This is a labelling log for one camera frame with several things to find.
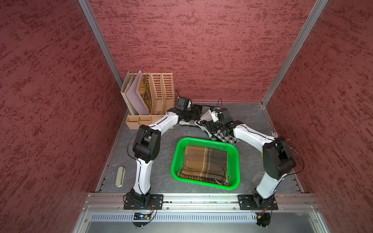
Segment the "black white smiley scarf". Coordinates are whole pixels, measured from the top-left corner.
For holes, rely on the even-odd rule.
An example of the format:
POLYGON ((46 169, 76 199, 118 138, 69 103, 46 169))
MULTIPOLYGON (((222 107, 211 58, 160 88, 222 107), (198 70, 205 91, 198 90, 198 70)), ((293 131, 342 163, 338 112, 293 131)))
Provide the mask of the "black white smiley scarf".
POLYGON ((227 108, 211 107, 194 124, 206 132, 213 141, 232 145, 240 141, 234 137, 233 129, 236 125, 227 108))

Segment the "brown plaid fringed scarf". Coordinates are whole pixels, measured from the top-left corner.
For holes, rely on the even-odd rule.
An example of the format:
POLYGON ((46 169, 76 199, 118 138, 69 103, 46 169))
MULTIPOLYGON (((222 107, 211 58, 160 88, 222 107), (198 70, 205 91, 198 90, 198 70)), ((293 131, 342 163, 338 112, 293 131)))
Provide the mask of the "brown plaid fringed scarf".
POLYGON ((229 186, 228 152, 188 145, 178 177, 222 186, 229 186))

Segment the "grey black checked scarf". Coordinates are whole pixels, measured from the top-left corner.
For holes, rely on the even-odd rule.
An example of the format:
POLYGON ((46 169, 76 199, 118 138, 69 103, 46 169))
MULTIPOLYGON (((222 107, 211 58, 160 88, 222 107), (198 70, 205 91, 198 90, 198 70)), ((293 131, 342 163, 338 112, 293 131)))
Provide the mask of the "grey black checked scarf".
POLYGON ((193 123, 199 120, 211 107, 210 105, 191 104, 182 112, 179 124, 181 125, 181 122, 193 123))

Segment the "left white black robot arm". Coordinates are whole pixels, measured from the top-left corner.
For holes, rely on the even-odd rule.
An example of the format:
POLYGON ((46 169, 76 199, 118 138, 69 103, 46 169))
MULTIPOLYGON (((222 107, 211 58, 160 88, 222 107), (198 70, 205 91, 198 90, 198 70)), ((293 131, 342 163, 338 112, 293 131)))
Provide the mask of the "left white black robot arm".
POLYGON ((174 108, 169 109, 165 116, 150 125, 140 125, 138 132, 133 136, 133 152, 131 157, 136 161, 137 173, 135 184, 130 191, 130 199, 140 207, 147 207, 151 201, 150 177, 153 161, 157 158, 161 137, 171 127, 180 122, 189 123, 200 119, 203 106, 193 104, 191 100, 179 97, 174 108))

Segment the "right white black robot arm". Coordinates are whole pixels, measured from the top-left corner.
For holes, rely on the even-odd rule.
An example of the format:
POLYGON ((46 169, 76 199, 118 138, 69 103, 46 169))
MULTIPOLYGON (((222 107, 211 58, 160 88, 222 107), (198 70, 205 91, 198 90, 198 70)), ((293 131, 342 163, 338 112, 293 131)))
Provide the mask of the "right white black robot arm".
POLYGON ((198 124, 209 136, 214 136, 222 142, 238 139, 260 151, 265 173, 253 191, 251 203, 254 207, 259 209, 268 205, 281 181, 293 174, 292 170, 296 167, 293 158, 295 150, 285 138, 268 136, 239 120, 234 121, 227 108, 210 108, 202 115, 198 124))

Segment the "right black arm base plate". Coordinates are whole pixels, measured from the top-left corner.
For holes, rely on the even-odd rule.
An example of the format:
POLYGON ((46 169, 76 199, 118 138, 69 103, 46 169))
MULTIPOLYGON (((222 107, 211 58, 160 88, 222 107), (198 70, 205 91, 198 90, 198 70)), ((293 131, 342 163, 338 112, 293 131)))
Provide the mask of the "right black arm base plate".
POLYGON ((267 199, 263 199, 260 195, 238 195, 238 204, 240 206, 240 210, 278 210, 277 201, 274 195, 267 199))

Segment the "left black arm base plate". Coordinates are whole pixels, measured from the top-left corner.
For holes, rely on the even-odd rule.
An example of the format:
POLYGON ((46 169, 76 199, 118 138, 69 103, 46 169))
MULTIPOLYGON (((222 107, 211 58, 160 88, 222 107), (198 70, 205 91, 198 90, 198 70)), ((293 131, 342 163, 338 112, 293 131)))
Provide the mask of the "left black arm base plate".
POLYGON ((123 198, 124 210, 161 210, 163 206, 162 194, 128 194, 123 198))

